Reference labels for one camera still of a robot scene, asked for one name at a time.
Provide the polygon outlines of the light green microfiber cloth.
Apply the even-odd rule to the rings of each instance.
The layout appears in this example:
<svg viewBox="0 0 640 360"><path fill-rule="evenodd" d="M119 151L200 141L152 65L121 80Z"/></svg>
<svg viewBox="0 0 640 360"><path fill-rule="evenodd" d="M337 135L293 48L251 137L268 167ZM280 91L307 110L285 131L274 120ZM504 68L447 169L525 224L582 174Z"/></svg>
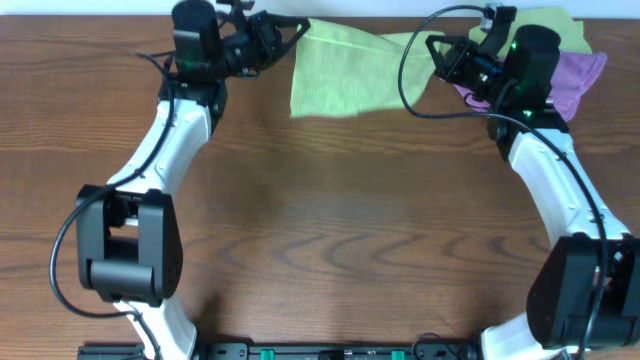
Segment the light green microfiber cloth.
<svg viewBox="0 0 640 360"><path fill-rule="evenodd" d="M290 115L347 118L415 104L435 70L424 45L431 34L374 35L312 19L296 44Z"/></svg>

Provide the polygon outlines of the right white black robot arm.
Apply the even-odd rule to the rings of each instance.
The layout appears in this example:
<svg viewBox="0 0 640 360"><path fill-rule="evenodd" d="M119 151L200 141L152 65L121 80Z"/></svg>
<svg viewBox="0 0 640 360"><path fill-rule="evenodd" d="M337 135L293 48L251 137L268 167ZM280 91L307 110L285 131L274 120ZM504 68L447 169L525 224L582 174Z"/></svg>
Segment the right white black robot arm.
<svg viewBox="0 0 640 360"><path fill-rule="evenodd" d="M440 78L488 103L489 136L525 183L550 241L524 313L481 333L482 357L579 359L636 344L639 241L598 195L550 102L559 35L497 25L479 43L430 36L426 45Z"/></svg>

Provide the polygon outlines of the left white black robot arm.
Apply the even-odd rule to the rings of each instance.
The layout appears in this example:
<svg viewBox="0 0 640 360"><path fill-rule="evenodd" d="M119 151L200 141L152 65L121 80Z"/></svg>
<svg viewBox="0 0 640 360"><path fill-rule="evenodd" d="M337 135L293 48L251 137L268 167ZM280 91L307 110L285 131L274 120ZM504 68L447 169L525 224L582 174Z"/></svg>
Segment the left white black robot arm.
<svg viewBox="0 0 640 360"><path fill-rule="evenodd" d="M305 17L253 13L250 1L228 5L174 5L175 48L159 67L152 126L105 185L86 185L77 197L80 283L130 319L146 359L190 359L196 348L196 327L176 294L183 250L173 198L223 115L225 81L257 78L311 27Z"/></svg>

